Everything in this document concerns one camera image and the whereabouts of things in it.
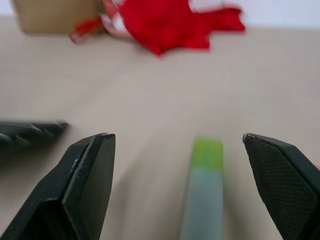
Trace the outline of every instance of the black object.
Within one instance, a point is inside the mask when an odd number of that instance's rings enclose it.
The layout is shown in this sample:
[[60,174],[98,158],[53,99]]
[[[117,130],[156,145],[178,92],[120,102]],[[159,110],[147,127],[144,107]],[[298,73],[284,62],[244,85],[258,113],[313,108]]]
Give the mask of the black object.
[[112,187],[116,137],[72,144],[34,188],[0,240],[99,240]]
[[320,171],[295,146],[246,133],[258,192],[284,240],[320,240]]
[[20,150],[35,143],[48,142],[59,137],[67,127],[64,121],[0,121],[0,149]]

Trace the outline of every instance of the textured gripper pad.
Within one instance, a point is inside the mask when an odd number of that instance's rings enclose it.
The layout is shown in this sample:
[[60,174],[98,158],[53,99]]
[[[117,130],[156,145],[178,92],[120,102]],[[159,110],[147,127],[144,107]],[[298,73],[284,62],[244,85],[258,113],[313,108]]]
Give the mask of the textured gripper pad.
[[258,192],[283,240],[300,240],[318,205],[316,192],[277,147],[251,137],[244,144]]

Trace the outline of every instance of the red cloth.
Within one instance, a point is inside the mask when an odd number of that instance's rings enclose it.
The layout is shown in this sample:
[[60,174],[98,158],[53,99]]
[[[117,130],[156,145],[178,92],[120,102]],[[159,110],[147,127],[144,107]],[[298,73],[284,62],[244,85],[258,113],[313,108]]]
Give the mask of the red cloth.
[[239,8],[192,12],[188,0],[125,0],[120,7],[128,32],[157,55],[174,48],[208,49],[212,31],[245,31]]

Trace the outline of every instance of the black tool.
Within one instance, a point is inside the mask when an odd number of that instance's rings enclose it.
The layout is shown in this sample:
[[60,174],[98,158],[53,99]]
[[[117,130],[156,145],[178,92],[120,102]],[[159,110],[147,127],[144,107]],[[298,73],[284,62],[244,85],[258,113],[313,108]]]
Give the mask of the black tool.
[[99,240],[111,194],[116,139],[72,144],[34,188],[0,240]]
[[295,146],[243,136],[258,192],[283,240],[320,240],[320,171]]

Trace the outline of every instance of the beige table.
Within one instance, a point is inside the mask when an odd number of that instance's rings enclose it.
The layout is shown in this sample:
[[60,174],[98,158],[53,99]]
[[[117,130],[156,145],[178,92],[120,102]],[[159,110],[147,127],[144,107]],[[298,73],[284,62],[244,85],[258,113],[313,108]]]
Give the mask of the beige table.
[[320,163],[320,31],[217,34],[210,53],[159,59],[108,37],[73,45],[0,19],[0,116],[63,119],[52,150],[0,169],[0,233],[67,147],[116,134],[102,240],[177,240],[193,139],[225,147],[225,240],[280,240],[256,189],[244,132],[297,145]]

